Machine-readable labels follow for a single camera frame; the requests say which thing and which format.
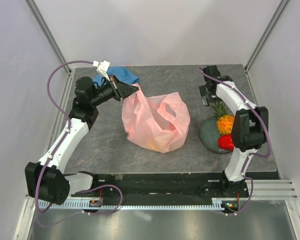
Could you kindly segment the left aluminium frame post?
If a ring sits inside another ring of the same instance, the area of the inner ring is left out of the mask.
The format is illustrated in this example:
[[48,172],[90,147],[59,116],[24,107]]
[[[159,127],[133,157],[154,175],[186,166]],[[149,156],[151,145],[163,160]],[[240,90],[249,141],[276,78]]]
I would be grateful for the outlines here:
[[35,0],[25,0],[24,1],[28,6],[30,12],[32,13],[34,19],[36,20],[38,26],[40,27],[43,35],[45,36],[46,40],[48,41],[52,51],[54,52],[55,56],[57,57],[60,64],[65,64],[66,59],[62,54],[61,49],[59,48],[48,24],[46,23],[39,7],[36,4]]

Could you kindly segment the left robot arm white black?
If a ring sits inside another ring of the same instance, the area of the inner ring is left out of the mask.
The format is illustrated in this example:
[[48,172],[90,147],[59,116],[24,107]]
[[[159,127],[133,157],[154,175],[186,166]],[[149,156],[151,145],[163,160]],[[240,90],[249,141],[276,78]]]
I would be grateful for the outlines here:
[[47,153],[37,163],[25,167],[29,196],[36,201],[61,205],[68,196],[83,191],[89,197],[96,196],[100,185],[96,175],[79,172],[66,176],[66,165],[74,150],[94,125],[99,111],[97,107],[108,100],[122,101],[139,90],[137,86],[120,81],[110,75],[98,85],[90,77],[81,77],[75,83],[75,98],[67,123]]

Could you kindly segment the yellow toy mango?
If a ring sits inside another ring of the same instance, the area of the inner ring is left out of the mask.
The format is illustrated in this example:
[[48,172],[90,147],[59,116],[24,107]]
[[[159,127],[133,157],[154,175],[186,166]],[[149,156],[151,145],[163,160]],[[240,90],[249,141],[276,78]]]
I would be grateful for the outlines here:
[[156,152],[160,152],[160,149],[155,145],[155,144],[150,144],[149,145],[149,148],[152,150],[152,151],[156,151]]

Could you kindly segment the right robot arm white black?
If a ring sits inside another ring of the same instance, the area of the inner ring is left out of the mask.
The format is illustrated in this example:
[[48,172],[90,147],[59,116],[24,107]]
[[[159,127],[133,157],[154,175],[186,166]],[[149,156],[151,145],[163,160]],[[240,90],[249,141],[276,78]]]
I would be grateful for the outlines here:
[[248,100],[228,76],[221,76],[216,65],[199,68],[205,84],[200,95],[205,106],[226,106],[234,115],[231,140],[234,146],[228,166],[221,173],[219,192],[225,197],[244,195],[246,171],[253,156],[265,143],[270,143],[269,111]]

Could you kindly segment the red toy bell pepper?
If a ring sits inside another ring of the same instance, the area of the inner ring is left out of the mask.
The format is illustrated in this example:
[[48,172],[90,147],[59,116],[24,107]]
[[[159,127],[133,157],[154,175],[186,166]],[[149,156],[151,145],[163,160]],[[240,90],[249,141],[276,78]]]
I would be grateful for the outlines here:
[[230,151],[230,152],[232,152],[235,148],[231,134],[227,134],[219,137],[217,144],[220,149]]

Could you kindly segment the blue bucket hat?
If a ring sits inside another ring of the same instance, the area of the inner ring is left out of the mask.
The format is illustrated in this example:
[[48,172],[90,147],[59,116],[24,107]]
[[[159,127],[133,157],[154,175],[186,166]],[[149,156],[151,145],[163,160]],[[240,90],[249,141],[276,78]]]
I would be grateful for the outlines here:
[[132,72],[130,72],[126,67],[122,66],[110,66],[107,70],[108,76],[115,75],[116,77],[128,77],[128,76],[136,76]]

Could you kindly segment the right aluminium frame post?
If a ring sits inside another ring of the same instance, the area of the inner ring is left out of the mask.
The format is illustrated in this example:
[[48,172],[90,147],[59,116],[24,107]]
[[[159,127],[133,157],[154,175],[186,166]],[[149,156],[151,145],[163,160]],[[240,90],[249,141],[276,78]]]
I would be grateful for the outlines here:
[[265,46],[267,40],[271,36],[273,30],[275,29],[278,21],[280,20],[281,16],[283,15],[285,9],[287,8],[290,0],[280,0],[278,6],[276,7],[272,17],[270,18],[265,30],[263,31],[259,41],[257,42],[251,56],[249,57],[244,70],[246,73],[252,68],[254,62],[256,61],[257,57],[259,56],[260,52],[262,51],[263,47]]

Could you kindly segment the toy pineapple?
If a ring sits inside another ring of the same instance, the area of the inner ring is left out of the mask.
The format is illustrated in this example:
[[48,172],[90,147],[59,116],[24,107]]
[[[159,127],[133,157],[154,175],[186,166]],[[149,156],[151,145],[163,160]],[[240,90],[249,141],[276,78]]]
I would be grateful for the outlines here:
[[228,107],[224,102],[217,102],[212,106],[214,116],[217,118],[216,126],[222,136],[232,133],[235,117],[228,113]]

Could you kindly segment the aluminium frame post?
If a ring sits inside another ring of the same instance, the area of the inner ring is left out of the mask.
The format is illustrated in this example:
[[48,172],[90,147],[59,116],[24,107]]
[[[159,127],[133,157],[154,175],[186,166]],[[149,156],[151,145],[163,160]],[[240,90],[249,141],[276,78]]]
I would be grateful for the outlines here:
[[59,48],[48,24],[46,23],[39,7],[36,4],[35,0],[25,0],[24,1],[28,6],[30,12],[32,13],[34,19],[36,20],[38,26],[40,27],[43,35],[45,36],[46,40],[48,41],[52,51],[54,52],[55,56],[57,57],[60,64],[65,64],[66,59],[62,54],[61,49]]
[[281,16],[283,15],[285,9],[287,8],[290,0],[280,0],[278,6],[276,7],[272,17],[270,18],[265,30],[263,31],[259,41],[257,42],[251,56],[249,57],[244,70],[246,73],[252,68],[254,62],[256,61],[257,57],[259,56],[260,52],[262,51],[263,47],[265,46],[267,40],[271,36],[273,30],[275,29],[278,21],[280,20]]

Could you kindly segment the pink peach plastic bag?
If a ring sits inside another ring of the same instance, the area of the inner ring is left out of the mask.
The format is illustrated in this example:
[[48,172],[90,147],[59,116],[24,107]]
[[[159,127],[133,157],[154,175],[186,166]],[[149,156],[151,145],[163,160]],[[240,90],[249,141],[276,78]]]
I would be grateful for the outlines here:
[[130,142],[148,150],[154,144],[162,154],[184,145],[191,123],[179,92],[146,97],[141,89],[123,101],[121,118]]

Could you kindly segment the dark round plate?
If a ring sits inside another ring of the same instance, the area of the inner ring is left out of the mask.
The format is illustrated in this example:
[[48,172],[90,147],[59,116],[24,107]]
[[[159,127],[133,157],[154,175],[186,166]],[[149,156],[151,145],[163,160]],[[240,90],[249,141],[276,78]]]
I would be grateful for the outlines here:
[[232,150],[222,149],[218,145],[218,140],[221,137],[217,128],[217,118],[210,117],[205,119],[199,127],[199,139],[201,143],[210,151],[216,154],[228,154]]

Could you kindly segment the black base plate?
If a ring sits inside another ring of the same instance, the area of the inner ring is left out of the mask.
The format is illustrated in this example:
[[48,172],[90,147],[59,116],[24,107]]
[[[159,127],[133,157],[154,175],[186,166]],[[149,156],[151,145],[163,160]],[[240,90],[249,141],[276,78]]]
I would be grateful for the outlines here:
[[191,197],[195,200],[212,198],[242,199],[249,197],[245,179],[228,181],[224,173],[123,173],[93,174],[89,192],[78,190],[72,196],[102,196],[113,198],[117,191],[104,185],[118,187],[127,200],[129,197],[159,196]]

